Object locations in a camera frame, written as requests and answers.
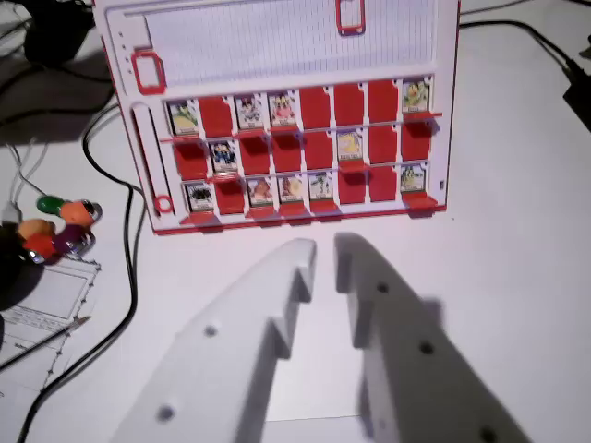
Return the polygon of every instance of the character card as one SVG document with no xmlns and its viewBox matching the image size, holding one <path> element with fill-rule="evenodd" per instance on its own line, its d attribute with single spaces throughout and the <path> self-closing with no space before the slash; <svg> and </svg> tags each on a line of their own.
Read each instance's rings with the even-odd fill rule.
<svg viewBox="0 0 591 443">
<path fill-rule="evenodd" d="M 247 186 L 248 198 L 252 208 L 273 204 L 271 179 L 269 177 L 249 178 L 247 179 Z"/>
<path fill-rule="evenodd" d="M 254 94 L 235 97 L 236 117 L 240 129 L 262 127 L 262 101 Z"/>
<path fill-rule="evenodd" d="M 234 144 L 229 141 L 213 141 L 208 144 L 211 164 L 215 173 L 234 173 L 238 171 Z"/>
<path fill-rule="evenodd" d="M 360 131 L 343 131 L 336 135 L 339 162 L 363 159 L 363 136 Z"/>
<path fill-rule="evenodd" d="M 186 183 L 188 208 L 191 212 L 213 210 L 210 187 L 204 182 Z"/>
<path fill-rule="evenodd" d="M 332 172 L 309 173 L 310 200 L 332 199 Z"/>
<path fill-rule="evenodd" d="M 286 90 L 268 94 L 271 126 L 296 124 L 296 97 Z"/>
<path fill-rule="evenodd" d="M 420 163 L 404 164 L 400 177 L 400 192 L 424 191 L 427 172 Z"/>
<path fill-rule="evenodd" d="M 403 113 L 428 111 L 429 85 L 423 80 L 408 80 L 403 83 Z"/>
<path fill-rule="evenodd" d="M 173 133 L 176 136 L 197 134 L 199 115 L 197 100 L 177 100 L 166 104 Z"/>
<path fill-rule="evenodd" d="M 277 186 L 279 187 L 279 201 L 288 203 L 290 201 L 303 200 L 303 186 L 301 174 L 282 175 L 277 177 Z"/>
</svg>

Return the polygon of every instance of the orange bead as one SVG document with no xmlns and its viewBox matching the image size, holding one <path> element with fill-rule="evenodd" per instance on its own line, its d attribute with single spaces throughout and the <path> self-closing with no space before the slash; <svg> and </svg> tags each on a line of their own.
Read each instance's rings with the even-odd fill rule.
<svg viewBox="0 0 591 443">
<path fill-rule="evenodd" d="M 18 226 L 18 235 L 24 240 L 28 240 L 36 233 L 53 235 L 55 233 L 55 225 L 43 219 L 31 219 L 25 220 Z"/>
<path fill-rule="evenodd" d="M 90 228 L 95 222 L 93 217 L 95 210 L 92 210 L 92 213 L 90 213 L 89 205 L 91 204 L 88 202 L 85 205 L 83 200 L 69 201 L 64 203 L 62 209 L 60 209 L 59 216 L 64 219 L 67 224 L 78 224 L 85 228 Z"/>
<path fill-rule="evenodd" d="M 23 247 L 28 251 L 37 253 L 45 259 L 50 258 L 57 252 L 52 243 L 52 236 L 44 233 L 34 233 L 27 239 Z"/>
</svg>

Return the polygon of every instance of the white desk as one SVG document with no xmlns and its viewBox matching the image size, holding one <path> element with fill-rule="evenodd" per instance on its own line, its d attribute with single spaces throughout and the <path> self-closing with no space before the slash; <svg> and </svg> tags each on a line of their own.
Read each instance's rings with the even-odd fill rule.
<svg viewBox="0 0 591 443">
<path fill-rule="evenodd" d="M 464 8 L 486 3 L 464 1 Z M 477 18 L 527 21 L 573 57 L 591 32 L 590 8 L 558 0 L 466 19 Z M 591 72 L 591 63 L 576 59 Z M 43 406 L 29 441 L 108 441 L 175 332 L 234 276 L 294 237 L 318 242 L 315 293 L 301 308 L 293 358 L 279 364 L 268 418 L 355 415 L 360 354 L 350 345 L 332 262 L 332 236 L 351 231 L 376 245 L 418 293 L 440 302 L 452 341 L 533 441 L 588 442 L 591 134 L 563 101 L 567 86 L 522 31 L 464 30 L 447 212 L 424 220 L 378 217 L 166 237 L 151 235 L 145 224 L 135 320 L 108 353 Z M 91 150 L 107 170 L 137 182 L 120 120 Z M 66 156 L 77 170 L 66 170 Z M 1 149 L 3 202 L 13 172 L 9 152 Z M 93 289 L 100 299 L 78 334 L 82 352 L 127 311 L 126 191 L 92 170 L 79 142 L 52 145 L 33 179 L 46 192 L 104 208 L 91 251 L 103 265 Z M 35 197 L 26 189 L 20 200 L 29 218 L 39 215 Z M 280 422 L 268 426 L 265 442 L 303 441 L 300 436 L 313 433 L 318 441 L 357 443 L 359 432 L 354 419 Z"/>
</svg>

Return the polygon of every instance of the guess who game board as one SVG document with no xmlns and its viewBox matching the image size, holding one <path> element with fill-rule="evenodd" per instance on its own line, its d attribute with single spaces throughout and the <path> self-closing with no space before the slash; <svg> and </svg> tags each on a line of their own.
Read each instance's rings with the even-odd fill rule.
<svg viewBox="0 0 591 443">
<path fill-rule="evenodd" d="M 444 210 L 456 0 L 96 0 L 156 233 Z"/>
</svg>

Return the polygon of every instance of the green bead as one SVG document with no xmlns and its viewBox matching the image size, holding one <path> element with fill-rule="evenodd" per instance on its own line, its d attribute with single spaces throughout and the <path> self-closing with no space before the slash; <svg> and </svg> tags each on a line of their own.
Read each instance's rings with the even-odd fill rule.
<svg viewBox="0 0 591 443">
<path fill-rule="evenodd" d="M 56 196 L 43 196 L 37 199 L 37 209 L 45 214 L 53 214 L 59 216 L 59 211 L 62 209 L 62 205 L 66 203 L 60 197 Z"/>
</svg>

